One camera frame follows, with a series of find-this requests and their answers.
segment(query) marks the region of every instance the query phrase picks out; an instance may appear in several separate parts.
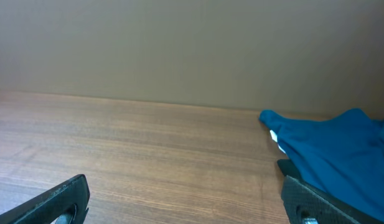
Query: wooden surface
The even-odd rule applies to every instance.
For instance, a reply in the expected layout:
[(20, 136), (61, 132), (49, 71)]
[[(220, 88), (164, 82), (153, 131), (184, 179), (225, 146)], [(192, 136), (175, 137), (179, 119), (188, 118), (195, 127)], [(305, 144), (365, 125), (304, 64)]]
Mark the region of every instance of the wooden surface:
[(85, 223), (288, 223), (258, 114), (0, 92), (0, 213), (85, 174)]

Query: blue garment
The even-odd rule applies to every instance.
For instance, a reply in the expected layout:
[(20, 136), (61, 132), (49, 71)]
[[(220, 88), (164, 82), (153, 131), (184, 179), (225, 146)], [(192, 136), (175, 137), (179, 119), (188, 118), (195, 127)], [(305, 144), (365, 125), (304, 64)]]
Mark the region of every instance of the blue garment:
[(306, 182), (384, 222), (384, 121), (360, 109), (328, 121), (265, 110), (260, 121), (278, 135)]

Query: black object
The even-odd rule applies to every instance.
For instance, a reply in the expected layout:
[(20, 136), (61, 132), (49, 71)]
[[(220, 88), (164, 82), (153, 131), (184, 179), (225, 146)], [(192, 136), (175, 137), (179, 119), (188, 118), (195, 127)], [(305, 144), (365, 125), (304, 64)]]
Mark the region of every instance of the black object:
[(90, 199), (85, 175), (78, 174), (0, 215), (0, 224), (82, 224)]
[(381, 224), (383, 222), (306, 183), (289, 159), (278, 166), (284, 180), (281, 198), (291, 224)]

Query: gray wall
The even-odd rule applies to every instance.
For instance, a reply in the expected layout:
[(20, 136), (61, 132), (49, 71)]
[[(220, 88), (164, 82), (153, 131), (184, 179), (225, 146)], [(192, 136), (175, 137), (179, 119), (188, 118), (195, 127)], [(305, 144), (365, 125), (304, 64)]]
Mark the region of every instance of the gray wall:
[(0, 89), (383, 116), (384, 1), (0, 1)]

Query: wooden table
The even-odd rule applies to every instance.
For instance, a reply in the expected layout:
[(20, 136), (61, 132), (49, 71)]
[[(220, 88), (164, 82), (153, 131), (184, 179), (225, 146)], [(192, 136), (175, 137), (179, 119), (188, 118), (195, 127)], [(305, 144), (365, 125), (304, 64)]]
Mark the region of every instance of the wooden table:
[(288, 223), (258, 115), (0, 92), (0, 213), (85, 174), (85, 223)]

